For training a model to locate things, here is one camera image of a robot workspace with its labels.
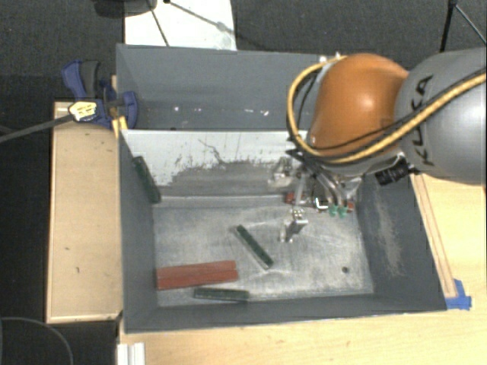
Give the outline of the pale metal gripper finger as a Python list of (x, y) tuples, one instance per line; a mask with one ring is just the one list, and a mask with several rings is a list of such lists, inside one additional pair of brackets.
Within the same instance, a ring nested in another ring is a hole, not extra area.
[(292, 208), (291, 218), (285, 220), (281, 226), (280, 241), (282, 243), (292, 243), (294, 237), (298, 235), (307, 225), (306, 212), (303, 208)]
[(294, 168), (290, 157), (281, 157), (278, 163), (272, 168), (271, 176), (268, 179), (270, 189), (284, 189), (294, 181)]

